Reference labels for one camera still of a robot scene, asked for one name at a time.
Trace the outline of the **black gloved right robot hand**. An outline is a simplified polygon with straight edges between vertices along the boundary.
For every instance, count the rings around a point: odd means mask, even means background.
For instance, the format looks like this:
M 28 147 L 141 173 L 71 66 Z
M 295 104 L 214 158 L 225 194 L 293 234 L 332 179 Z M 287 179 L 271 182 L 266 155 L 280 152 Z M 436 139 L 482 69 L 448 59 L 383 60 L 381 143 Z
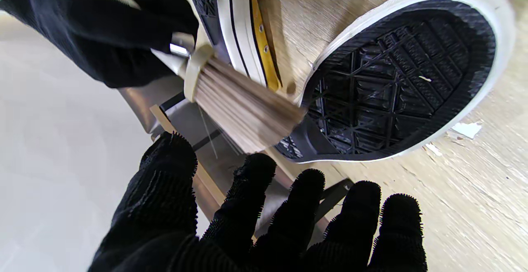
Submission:
M 80 69 L 109 88 L 142 87 L 173 74 L 151 50 L 169 53 L 174 33 L 197 37 L 187 0 L 1 0 L 1 9 L 35 29 Z

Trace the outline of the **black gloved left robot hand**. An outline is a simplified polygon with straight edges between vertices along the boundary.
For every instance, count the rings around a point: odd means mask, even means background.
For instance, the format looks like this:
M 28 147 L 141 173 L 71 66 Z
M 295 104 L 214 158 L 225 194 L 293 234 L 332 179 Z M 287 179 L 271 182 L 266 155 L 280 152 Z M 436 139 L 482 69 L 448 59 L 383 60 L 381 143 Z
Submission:
M 178 133 L 144 153 L 89 267 L 90 272 L 426 272 L 417 200 L 381 203 L 375 182 L 356 182 L 324 240 L 309 247 L 325 176 L 306 169 L 293 182 L 268 232 L 253 242 L 276 162 L 262 153 L 235 170 L 226 200 L 202 238 L 196 234 L 197 158 Z

